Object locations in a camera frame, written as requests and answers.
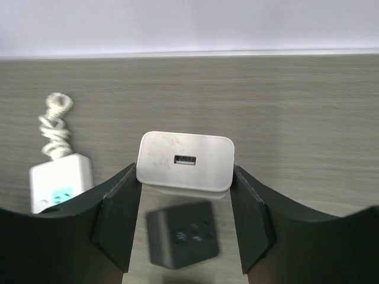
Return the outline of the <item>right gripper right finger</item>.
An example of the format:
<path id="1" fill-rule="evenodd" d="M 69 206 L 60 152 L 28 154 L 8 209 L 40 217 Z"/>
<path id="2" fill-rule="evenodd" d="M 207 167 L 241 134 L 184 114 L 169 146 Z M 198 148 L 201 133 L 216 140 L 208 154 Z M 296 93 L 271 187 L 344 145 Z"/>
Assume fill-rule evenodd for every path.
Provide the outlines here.
<path id="1" fill-rule="evenodd" d="M 233 215 L 249 283 L 378 282 L 377 206 L 326 214 L 235 166 Z"/>

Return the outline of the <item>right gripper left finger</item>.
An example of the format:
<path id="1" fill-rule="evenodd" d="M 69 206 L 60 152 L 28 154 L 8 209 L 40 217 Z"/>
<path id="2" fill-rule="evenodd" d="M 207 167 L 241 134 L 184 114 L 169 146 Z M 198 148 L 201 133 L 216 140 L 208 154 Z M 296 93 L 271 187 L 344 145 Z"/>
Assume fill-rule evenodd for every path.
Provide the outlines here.
<path id="1" fill-rule="evenodd" d="M 39 214 L 1 209 L 2 283 L 121 283 L 142 185 L 130 164 Z"/>

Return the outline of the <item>white power strip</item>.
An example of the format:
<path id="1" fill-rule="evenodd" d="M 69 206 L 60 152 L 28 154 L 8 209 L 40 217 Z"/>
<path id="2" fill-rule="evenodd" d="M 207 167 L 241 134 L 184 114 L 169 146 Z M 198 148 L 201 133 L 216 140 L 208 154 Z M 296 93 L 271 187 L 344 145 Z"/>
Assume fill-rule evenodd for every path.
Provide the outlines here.
<path id="1" fill-rule="evenodd" d="M 66 202 L 93 188 L 91 160 L 80 154 L 33 166 L 29 171 L 31 212 Z"/>

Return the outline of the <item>black cube plug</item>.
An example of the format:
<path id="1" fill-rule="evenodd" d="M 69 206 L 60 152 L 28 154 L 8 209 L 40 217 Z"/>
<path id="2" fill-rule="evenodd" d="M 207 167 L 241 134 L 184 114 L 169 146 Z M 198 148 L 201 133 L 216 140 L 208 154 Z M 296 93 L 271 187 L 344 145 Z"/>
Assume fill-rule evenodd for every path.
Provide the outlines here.
<path id="1" fill-rule="evenodd" d="M 190 202 L 146 213 L 151 264 L 177 270 L 220 252 L 213 204 Z"/>

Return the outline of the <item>white usb charger plug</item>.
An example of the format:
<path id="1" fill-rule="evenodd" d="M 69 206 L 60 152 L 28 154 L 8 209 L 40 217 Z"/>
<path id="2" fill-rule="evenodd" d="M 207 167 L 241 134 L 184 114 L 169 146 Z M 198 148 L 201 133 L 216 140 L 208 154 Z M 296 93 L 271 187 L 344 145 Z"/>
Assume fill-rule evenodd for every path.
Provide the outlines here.
<path id="1" fill-rule="evenodd" d="M 227 137 L 149 131 L 140 142 L 136 178 L 165 194 L 221 199 L 234 164 L 235 145 Z"/>

